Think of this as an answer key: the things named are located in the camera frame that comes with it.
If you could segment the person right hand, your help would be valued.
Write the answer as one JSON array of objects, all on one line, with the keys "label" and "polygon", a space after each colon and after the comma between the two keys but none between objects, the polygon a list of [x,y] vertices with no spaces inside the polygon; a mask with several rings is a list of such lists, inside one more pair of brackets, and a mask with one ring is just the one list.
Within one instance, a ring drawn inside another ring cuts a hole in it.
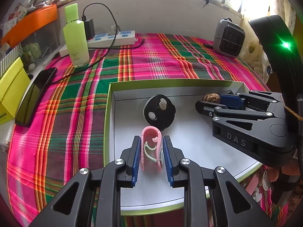
[{"label": "person right hand", "polygon": [[267,167],[267,175],[270,182],[277,181],[279,174],[282,173],[284,175],[290,175],[290,176],[298,176],[300,175],[300,170],[298,166],[298,162],[295,161],[289,161],[287,164],[279,168],[272,168]]}]

